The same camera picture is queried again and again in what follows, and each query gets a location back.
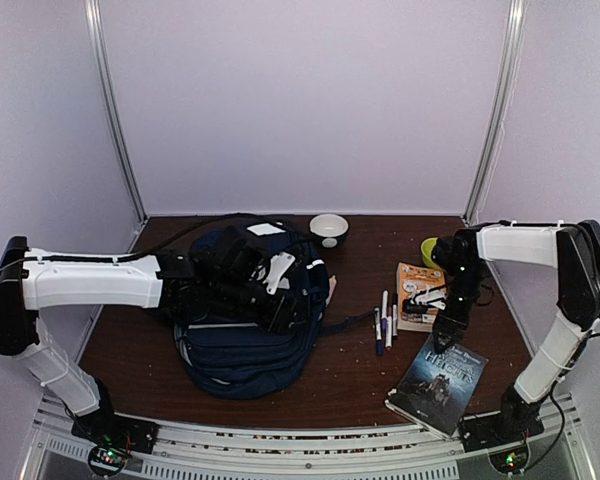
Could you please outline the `dark Wuthering Heights book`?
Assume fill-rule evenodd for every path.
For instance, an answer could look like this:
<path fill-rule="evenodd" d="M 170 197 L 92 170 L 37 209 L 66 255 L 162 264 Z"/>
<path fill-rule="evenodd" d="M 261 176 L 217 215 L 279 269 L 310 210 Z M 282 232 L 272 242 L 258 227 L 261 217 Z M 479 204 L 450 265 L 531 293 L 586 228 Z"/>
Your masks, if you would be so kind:
<path fill-rule="evenodd" d="M 448 439 L 453 436 L 488 359 L 460 345 L 436 355 L 428 337 L 385 399 L 391 412 Z"/>

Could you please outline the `navy blue student backpack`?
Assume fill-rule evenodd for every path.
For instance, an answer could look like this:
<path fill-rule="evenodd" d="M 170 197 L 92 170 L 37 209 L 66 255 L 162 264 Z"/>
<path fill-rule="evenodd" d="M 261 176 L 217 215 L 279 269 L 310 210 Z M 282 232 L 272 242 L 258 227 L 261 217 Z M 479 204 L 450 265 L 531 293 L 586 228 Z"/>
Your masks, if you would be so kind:
<path fill-rule="evenodd" d="M 287 272 L 299 294 L 300 328 L 271 333 L 200 308 L 196 286 L 219 274 L 255 278 L 281 252 L 296 261 Z M 238 222 L 196 239 L 185 259 L 176 259 L 166 282 L 163 309 L 173 325 L 174 343 L 193 383 L 221 399 L 251 400 L 284 390 L 302 374 L 316 342 L 371 317 L 370 312 L 325 325 L 329 276 L 310 237 L 294 224 L 243 215 Z"/>

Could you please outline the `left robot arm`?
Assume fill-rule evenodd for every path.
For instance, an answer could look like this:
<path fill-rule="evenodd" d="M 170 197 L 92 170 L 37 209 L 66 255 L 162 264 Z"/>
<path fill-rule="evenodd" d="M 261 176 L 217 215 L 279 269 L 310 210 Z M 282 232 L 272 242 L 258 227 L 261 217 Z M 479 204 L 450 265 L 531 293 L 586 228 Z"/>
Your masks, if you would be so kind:
<path fill-rule="evenodd" d="M 296 325 L 289 286 L 300 254 L 269 253 L 237 240 L 198 257 L 177 252 L 69 255 L 9 240 L 0 263 L 0 355 L 21 361 L 103 444 L 124 433 L 104 384 L 55 343 L 39 318 L 48 307 L 126 305 L 182 313 L 212 307 L 236 311 L 275 333 Z"/>

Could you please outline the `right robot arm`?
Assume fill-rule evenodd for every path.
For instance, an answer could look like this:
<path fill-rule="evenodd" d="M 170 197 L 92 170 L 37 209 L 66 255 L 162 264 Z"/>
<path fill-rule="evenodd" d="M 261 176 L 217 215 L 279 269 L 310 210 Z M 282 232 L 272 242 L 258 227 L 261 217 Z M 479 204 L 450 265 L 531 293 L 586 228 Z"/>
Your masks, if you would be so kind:
<path fill-rule="evenodd" d="M 515 440 L 537 418 L 540 406 L 571 370 L 600 321 L 600 224 L 482 223 L 436 241 L 434 262 L 450 276 L 444 307 L 433 324 L 434 347 L 442 353 L 459 343 L 476 306 L 480 285 L 498 264 L 538 269 L 528 293 L 545 329 L 529 364 L 505 390 L 492 430 L 499 440 Z"/>

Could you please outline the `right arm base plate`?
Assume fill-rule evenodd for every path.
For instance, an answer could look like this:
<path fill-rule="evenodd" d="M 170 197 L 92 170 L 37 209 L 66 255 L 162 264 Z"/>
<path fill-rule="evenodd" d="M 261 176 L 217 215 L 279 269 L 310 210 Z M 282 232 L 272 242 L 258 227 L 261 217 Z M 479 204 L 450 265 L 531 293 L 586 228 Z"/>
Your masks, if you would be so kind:
<path fill-rule="evenodd" d="M 458 432 L 465 452 L 492 449 L 509 443 L 523 442 L 529 436 L 544 432 L 539 419 L 531 420 L 526 426 L 506 427 L 498 412 L 484 416 L 468 415 L 458 425 Z"/>

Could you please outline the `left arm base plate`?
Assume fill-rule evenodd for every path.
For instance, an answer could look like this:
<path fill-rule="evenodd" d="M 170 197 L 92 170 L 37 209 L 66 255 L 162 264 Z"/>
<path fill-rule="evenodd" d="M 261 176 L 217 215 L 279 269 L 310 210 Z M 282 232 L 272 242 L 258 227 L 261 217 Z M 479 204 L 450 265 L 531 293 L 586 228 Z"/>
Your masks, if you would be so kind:
<path fill-rule="evenodd" d="M 123 453 L 153 452 L 159 426 L 157 423 L 131 417 L 117 416 L 112 433 L 100 434 L 90 431 L 78 421 L 74 421 L 71 434 L 90 440 L 92 443 L 105 448 L 115 448 Z"/>

